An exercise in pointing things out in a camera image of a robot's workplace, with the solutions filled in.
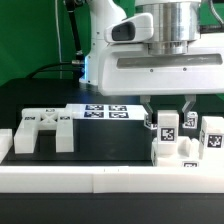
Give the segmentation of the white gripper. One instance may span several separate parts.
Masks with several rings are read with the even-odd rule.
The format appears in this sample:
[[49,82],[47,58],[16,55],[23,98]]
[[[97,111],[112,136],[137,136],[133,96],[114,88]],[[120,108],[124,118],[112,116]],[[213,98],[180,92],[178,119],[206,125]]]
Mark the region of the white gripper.
[[142,95],[149,123],[150,96],[185,95],[186,122],[196,103],[193,94],[224,93],[224,36],[203,36],[184,55],[153,56],[144,43],[109,45],[100,57],[98,89],[104,95]]

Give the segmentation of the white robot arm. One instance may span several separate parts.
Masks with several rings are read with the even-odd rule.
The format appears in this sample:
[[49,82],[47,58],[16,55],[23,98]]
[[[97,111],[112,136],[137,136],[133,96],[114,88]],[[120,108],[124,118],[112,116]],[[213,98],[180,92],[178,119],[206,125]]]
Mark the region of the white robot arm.
[[88,5],[93,47],[87,77],[104,96],[183,95],[184,114],[199,94],[224,93],[224,18],[217,0],[134,0],[132,17],[113,0],[65,0],[70,20]]

